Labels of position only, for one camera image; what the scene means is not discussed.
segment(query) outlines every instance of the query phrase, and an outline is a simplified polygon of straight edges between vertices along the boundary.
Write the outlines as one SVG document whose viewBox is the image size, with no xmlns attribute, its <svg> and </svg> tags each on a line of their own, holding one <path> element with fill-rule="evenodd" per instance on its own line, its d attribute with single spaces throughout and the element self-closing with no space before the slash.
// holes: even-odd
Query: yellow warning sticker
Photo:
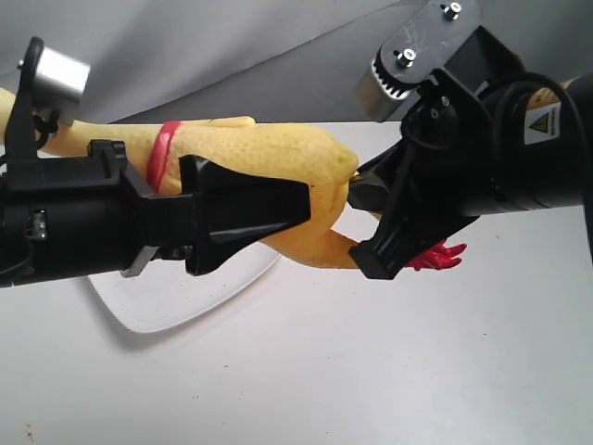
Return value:
<svg viewBox="0 0 593 445">
<path fill-rule="evenodd" d="M 560 137 L 560 113 L 560 102 L 528 109 L 525 113 L 525 145 L 539 144 Z"/>
</svg>

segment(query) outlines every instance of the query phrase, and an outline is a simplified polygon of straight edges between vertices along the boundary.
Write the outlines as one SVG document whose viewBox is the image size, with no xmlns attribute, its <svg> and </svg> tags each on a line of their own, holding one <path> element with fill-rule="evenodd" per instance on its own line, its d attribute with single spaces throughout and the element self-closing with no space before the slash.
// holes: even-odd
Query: screw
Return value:
<svg viewBox="0 0 593 445">
<path fill-rule="evenodd" d="M 413 49 L 404 49 L 397 55 L 397 63 L 401 68 L 409 68 L 416 60 L 416 52 Z"/>
<path fill-rule="evenodd" d="M 443 5 L 443 13 L 449 20 L 457 20 L 461 13 L 461 5 L 457 2 L 453 2 L 449 5 Z"/>
</svg>

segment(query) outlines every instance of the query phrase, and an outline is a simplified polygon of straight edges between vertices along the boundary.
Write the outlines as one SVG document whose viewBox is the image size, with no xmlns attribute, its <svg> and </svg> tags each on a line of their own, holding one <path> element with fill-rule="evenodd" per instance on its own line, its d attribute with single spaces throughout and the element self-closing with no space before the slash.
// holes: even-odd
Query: red rubber band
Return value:
<svg viewBox="0 0 593 445">
<path fill-rule="evenodd" d="M 167 157 L 170 152 L 170 143 L 181 124 L 180 121 L 165 122 L 162 127 L 160 127 L 157 139 L 155 139 L 155 144 L 152 146 L 152 153 L 148 160 L 146 181 L 157 193 L 160 188 L 160 182 L 165 175 Z"/>
</svg>

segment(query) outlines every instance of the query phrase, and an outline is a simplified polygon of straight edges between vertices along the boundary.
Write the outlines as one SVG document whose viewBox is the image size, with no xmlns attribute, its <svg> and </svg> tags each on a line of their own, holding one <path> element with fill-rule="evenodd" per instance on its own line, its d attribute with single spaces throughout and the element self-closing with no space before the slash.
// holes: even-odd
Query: white table surface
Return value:
<svg viewBox="0 0 593 445">
<path fill-rule="evenodd" d="M 363 159 L 397 131 L 328 127 Z M 455 238 L 461 267 L 394 282 L 282 259 L 157 335 L 126 331 L 87 279 L 2 290 L 0 443 L 589 444 L 580 216 L 484 218 Z M 349 212 L 340 227 L 372 223 Z"/>
</svg>

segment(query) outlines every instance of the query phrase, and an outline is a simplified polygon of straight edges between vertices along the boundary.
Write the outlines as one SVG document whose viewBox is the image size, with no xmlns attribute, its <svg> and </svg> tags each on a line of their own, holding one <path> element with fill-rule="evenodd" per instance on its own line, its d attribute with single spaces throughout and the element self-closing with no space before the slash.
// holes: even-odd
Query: yellow rubber chicken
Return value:
<svg viewBox="0 0 593 445">
<path fill-rule="evenodd" d="M 0 125 L 4 139 L 14 96 L 0 89 Z M 84 156 L 92 139 L 125 141 L 129 161 L 160 194 L 181 192 L 178 158 L 197 155 L 227 169 L 309 185 L 311 218 L 262 240 L 286 257 L 320 268 L 358 269 L 348 251 L 358 243 L 333 230 L 345 208 L 349 180 L 356 174 L 356 154 L 323 128 L 295 123 L 257 125 L 249 117 L 164 125 L 92 124 L 75 121 L 62 127 L 44 151 Z M 464 246 L 442 244 L 410 266 L 447 269 Z"/>
</svg>

